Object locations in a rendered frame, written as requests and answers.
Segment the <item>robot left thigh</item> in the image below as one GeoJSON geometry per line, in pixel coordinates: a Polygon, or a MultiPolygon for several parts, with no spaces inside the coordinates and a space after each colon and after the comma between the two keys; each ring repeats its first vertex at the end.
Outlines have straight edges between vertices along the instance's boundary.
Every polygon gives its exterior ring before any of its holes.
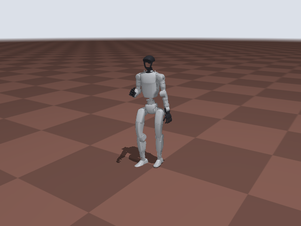
{"type": "Polygon", "coordinates": [[[156,107],[155,112],[155,139],[162,137],[162,128],[163,128],[163,116],[165,115],[165,110],[159,107],[156,107]]]}

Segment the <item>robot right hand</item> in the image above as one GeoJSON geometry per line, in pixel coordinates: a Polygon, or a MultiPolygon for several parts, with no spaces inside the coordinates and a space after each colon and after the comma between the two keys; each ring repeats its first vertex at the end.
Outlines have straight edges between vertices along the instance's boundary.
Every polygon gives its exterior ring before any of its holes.
{"type": "Polygon", "coordinates": [[[130,96],[132,96],[132,97],[134,97],[135,96],[135,94],[136,94],[136,92],[135,92],[135,87],[133,88],[133,89],[131,89],[131,91],[130,91],[130,96]]]}

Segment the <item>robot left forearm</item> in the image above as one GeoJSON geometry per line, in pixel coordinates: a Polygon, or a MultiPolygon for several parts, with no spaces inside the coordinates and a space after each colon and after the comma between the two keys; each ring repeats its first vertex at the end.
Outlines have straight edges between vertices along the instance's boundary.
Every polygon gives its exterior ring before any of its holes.
{"type": "Polygon", "coordinates": [[[166,108],[166,111],[168,112],[170,110],[169,103],[168,103],[168,96],[167,96],[166,91],[164,93],[165,93],[165,97],[162,98],[163,103],[164,103],[163,106],[164,106],[164,108],[166,108]]]}

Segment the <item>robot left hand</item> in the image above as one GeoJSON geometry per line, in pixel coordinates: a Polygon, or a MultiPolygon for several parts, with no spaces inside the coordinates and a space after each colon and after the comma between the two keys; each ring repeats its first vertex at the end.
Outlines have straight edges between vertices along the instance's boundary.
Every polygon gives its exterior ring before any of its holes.
{"type": "Polygon", "coordinates": [[[165,117],[164,117],[164,119],[163,119],[163,121],[166,119],[166,122],[165,123],[169,123],[169,122],[171,122],[172,121],[172,117],[171,117],[171,114],[169,113],[170,111],[166,111],[166,108],[164,108],[164,110],[165,110],[165,117]]]}

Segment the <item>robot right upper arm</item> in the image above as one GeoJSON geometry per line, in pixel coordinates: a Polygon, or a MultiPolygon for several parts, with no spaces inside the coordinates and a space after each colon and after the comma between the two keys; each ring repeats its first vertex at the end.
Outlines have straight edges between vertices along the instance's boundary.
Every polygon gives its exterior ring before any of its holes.
{"type": "Polygon", "coordinates": [[[141,75],[141,73],[138,73],[138,74],[135,76],[135,78],[136,78],[136,89],[135,89],[135,90],[138,90],[138,91],[139,91],[139,94],[142,92],[140,75],[141,75]]]}

